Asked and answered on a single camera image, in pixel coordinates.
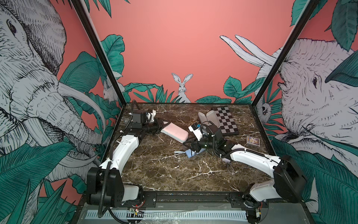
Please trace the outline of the pink zippered umbrella case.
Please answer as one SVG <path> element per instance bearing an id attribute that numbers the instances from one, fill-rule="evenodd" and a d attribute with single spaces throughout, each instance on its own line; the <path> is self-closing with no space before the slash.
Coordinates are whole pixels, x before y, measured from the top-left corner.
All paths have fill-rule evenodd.
<path id="1" fill-rule="evenodd" d="M 164 122 L 164 127 L 160 132 L 168 135 L 169 137 L 177 140 L 180 143 L 186 142 L 189 136 L 188 131 L 180 128 L 179 126 L 171 122 Z"/>

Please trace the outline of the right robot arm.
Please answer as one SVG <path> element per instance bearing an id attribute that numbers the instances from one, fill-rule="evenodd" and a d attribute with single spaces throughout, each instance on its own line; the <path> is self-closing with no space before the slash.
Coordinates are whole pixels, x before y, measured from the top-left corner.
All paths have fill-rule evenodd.
<path id="1" fill-rule="evenodd" d="M 269 181 L 251 184 L 242 193 L 240 200 L 246 207 L 257 208 L 269 199 L 283 199 L 289 203 L 302 200 L 307 180 L 291 156 L 268 155 L 244 147 L 225 139 L 215 125 L 191 125 L 188 129 L 195 135 L 194 140 L 188 141 L 191 151 L 211 149 L 223 162 L 244 163 L 270 176 Z"/>

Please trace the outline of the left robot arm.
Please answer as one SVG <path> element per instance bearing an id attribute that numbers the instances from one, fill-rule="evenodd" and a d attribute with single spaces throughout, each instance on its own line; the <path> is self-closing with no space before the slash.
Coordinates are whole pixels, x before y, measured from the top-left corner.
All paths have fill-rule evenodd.
<path id="1" fill-rule="evenodd" d="M 169 121 L 155 118 L 154 113 L 137 110 L 132 113 L 121 141 L 111 149 L 109 157 L 97 168 L 87 173 L 87 204 L 104 208 L 116 208 L 126 202 L 142 204 L 142 189 L 138 185 L 124 185 L 122 172 L 131 154 L 148 134 L 160 133 Z"/>

